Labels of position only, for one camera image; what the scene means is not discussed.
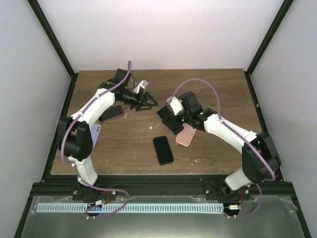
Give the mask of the pink phone case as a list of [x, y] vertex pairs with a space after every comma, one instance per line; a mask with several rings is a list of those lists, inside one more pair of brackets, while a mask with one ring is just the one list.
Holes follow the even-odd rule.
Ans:
[[188, 147], [191, 144], [191, 141], [196, 133], [196, 129], [191, 127], [189, 124], [183, 124], [183, 130], [178, 133], [175, 141], [176, 143]]

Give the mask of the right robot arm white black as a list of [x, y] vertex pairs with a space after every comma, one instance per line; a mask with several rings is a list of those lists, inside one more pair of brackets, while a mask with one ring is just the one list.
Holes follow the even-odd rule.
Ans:
[[157, 115], [174, 135], [182, 133], [188, 124], [217, 136], [241, 154], [241, 168], [229, 174], [220, 187], [224, 199], [234, 198], [243, 186], [275, 180], [281, 159], [268, 133], [248, 131], [224, 119], [218, 111], [203, 108], [193, 92], [184, 93], [179, 98], [172, 97]]

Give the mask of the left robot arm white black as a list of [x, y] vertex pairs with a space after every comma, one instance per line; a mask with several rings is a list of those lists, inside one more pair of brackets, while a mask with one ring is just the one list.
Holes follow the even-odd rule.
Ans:
[[92, 98], [71, 116], [62, 116], [57, 125], [57, 144], [64, 163], [71, 164], [78, 181], [85, 185], [84, 195], [90, 200], [100, 197], [101, 187], [96, 183], [98, 175], [93, 167], [91, 153], [94, 148], [93, 126], [102, 114], [117, 101], [135, 111], [146, 111], [157, 106], [157, 101], [145, 89], [148, 82], [142, 80], [128, 89], [131, 70], [118, 69], [115, 76], [102, 82]]

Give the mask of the blue smartphone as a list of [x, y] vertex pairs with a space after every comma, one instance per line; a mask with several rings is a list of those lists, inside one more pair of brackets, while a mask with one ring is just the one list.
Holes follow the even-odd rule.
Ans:
[[176, 116], [168, 106], [164, 106], [158, 110], [157, 116], [173, 135], [178, 135], [184, 129], [183, 124], [177, 121]]

